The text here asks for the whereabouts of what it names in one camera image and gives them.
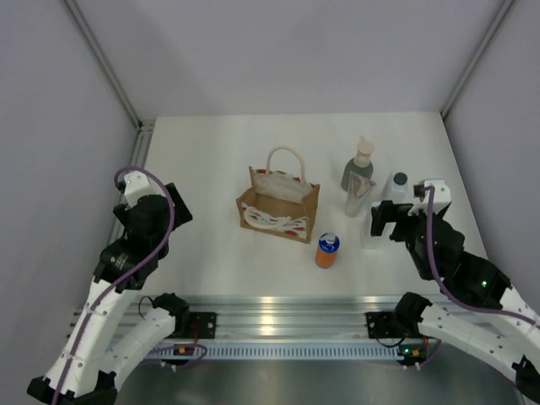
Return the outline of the silver refill pouch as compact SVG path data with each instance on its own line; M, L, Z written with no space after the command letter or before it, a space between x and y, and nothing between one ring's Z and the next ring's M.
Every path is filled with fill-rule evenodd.
M345 214L350 218L356 217L375 186L376 183L371 179L352 172L348 180Z

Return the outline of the grey pump bottle beige cap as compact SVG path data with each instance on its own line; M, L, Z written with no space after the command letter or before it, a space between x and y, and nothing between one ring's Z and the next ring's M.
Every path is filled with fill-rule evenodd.
M352 174L370 179L374 172L371 155L375 151L375 145L365 137L361 137L357 144L356 155L345 165L341 180L341 188L348 190L349 179Z

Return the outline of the burlap watermelon canvas bag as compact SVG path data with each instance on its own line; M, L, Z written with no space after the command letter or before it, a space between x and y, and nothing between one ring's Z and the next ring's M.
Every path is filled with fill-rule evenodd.
M271 169L272 157L279 150L290 152L299 161L300 173L298 175ZM307 181L305 178L305 161L300 153L286 145L272 148L267 155L264 168L249 168L251 186L236 199L236 205L240 215L241 227L289 240L296 240L301 243L310 243L312 230L316 222L321 186L307 181L313 186L313 189L302 199L301 203L287 202L256 193L252 184L252 172L289 174L298 181Z

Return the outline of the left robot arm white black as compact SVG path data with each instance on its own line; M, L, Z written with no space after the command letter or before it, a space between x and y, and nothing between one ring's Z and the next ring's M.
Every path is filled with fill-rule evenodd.
M137 173L125 182L127 203L113 213L121 238L100 254L89 295L70 338L45 375L32 379L28 394L44 404L112 404L127 377L163 339L185 335L188 303L175 294L154 299L149 313L120 342L112 338L128 306L169 251L170 233L192 220L176 186L153 191Z

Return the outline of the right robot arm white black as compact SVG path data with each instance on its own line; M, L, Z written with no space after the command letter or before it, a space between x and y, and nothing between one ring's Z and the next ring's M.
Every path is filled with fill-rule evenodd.
M376 202L370 209L370 234L406 246L419 276L434 280L454 304L488 321L489 332L452 315L420 294L408 292L394 308L390 324L405 337L424 335L449 343L482 360L515 384L529 400L539 401L539 315L510 279L492 262L464 249L464 236L444 219L444 212L410 204Z

